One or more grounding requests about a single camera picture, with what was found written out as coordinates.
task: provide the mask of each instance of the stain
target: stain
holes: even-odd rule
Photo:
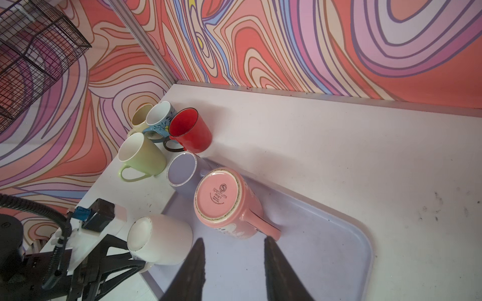
[[[435,198],[439,201],[440,205],[443,205],[443,199],[440,197],[440,195],[435,191]]]

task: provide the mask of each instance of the table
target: table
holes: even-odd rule
[[[367,300],[482,299],[482,118],[179,84],[163,100],[198,109],[214,136],[200,156],[360,227],[375,252]],[[124,183],[120,166],[116,157],[79,205],[126,207],[125,239],[173,189],[165,171]],[[104,300],[119,297],[156,299],[140,275]]]

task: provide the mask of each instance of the purple mug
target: purple mug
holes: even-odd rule
[[[194,200],[199,182],[212,170],[204,159],[185,152],[175,157],[167,167],[167,181],[179,194]]]

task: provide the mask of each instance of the pink mug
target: pink mug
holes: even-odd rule
[[[199,220],[236,238],[250,238],[260,231],[275,240],[281,232],[263,220],[263,207],[236,171],[221,167],[209,172],[194,195]]]

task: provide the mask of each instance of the mug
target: mug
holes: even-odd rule
[[[166,143],[175,140],[183,148],[169,148]],[[213,135],[195,108],[187,108],[174,116],[169,126],[169,136],[164,139],[164,147],[170,152],[190,151],[200,153],[211,144]]]
[[[236,171],[221,167],[209,172],[194,195],[194,211],[205,225],[236,238],[250,238],[257,231],[278,240],[281,232],[263,220],[263,207]]]
[[[169,125],[176,113],[176,110],[170,102],[163,101],[158,103],[147,114],[146,124],[148,127],[144,129],[142,133],[156,132],[163,137],[169,136]]]
[[[144,97],[147,99],[152,99],[149,96],[144,96]],[[127,133],[127,137],[131,136],[134,133],[142,133],[143,130],[149,127],[146,123],[146,117],[153,106],[154,106],[153,104],[144,104],[135,111],[131,120],[132,130],[130,130]],[[149,132],[148,135],[146,135],[146,137],[153,140],[153,142],[156,142],[156,143],[162,142],[162,139],[164,139],[164,137],[162,137],[161,135],[153,131]]]
[[[167,167],[167,182],[179,194],[193,200],[201,179],[213,168],[203,158],[191,152],[178,155]]]
[[[127,235],[127,248],[132,255],[155,264],[181,263],[189,254],[191,245],[189,224],[163,214],[141,217]]]
[[[135,182],[160,174],[166,167],[164,154],[142,133],[134,133],[127,137],[120,146],[118,158],[124,163],[119,170],[119,177],[125,182]],[[122,172],[129,167],[143,172],[145,175],[135,179],[125,179]]]

